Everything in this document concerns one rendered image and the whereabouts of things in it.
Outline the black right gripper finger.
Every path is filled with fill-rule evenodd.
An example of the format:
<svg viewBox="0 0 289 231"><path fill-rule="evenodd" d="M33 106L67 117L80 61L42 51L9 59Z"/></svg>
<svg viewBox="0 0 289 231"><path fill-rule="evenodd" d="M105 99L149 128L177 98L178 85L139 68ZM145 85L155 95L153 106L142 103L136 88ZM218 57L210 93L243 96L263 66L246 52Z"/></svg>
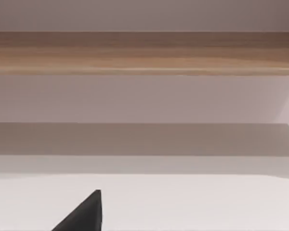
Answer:
<svg viewBox="0 0 289 231"><path fill-rule="evenodd" d="M51 231L102 231L102 192L95 190Z"/></svg>

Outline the wooden shelf board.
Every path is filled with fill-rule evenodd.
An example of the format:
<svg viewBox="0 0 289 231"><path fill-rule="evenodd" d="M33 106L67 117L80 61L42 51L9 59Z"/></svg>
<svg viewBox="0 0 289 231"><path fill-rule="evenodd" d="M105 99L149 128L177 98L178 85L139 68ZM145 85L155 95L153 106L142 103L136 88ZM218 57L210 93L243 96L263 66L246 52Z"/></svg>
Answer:
<svg viewBox="0 0 289 231"><path fill-rule="evenodd" d="M0 32L0 75L289 76L289 32Z"/></svg>

